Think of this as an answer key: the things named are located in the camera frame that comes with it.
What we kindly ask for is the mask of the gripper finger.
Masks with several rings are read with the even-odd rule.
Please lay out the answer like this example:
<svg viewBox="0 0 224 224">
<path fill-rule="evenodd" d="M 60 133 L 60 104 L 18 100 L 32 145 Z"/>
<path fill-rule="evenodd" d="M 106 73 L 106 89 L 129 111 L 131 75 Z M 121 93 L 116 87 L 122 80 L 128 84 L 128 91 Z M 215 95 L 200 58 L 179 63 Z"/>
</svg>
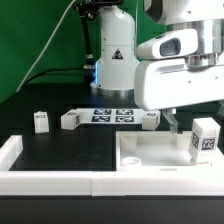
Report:
<svg viewBox="0 0 224 224">
<path fill-rule="evenodd" d="M 176 120 L 175 114 L 176 114 L 176 109 L 175 108 L 170 108 L 170 109 L 163 109 L 162 114 L 169 123 L 170 126 L 170 131 L 173 134 L 182 134 L 182 125 Z"/>
</svg>

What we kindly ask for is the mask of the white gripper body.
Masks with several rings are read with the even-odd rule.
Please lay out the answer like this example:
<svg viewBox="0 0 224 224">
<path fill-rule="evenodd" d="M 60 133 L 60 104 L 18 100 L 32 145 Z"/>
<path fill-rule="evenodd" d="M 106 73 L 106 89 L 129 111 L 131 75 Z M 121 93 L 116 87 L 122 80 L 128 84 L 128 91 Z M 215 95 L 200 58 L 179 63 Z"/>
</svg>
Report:
<svg viewBox="0 0 224 224">
<path fill-rule="evenodd" d="M 145 111 L 223 100 L 224 65 L 190 71 L 183 59 L 142 61 L 135 72 L 134 98 Z"/>
</svg>

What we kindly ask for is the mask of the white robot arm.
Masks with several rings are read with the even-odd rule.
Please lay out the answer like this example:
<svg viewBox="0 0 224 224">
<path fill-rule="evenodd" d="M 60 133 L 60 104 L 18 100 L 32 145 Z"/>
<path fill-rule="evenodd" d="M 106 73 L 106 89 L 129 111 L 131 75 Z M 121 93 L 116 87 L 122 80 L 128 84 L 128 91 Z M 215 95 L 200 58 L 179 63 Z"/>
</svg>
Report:
<svg viewBox="0 0 224 224">
<path fill-rule="evenodd" d="M 224 0 L 143 0 L 143 10 L 166 31 L 135 46 L 134 18 L 114 2 L 103 4 L 91 87 L 132 93 L 139 108 L 161 110 L 176 132 L 174 108 L 224 99 Z"/>
</svg>

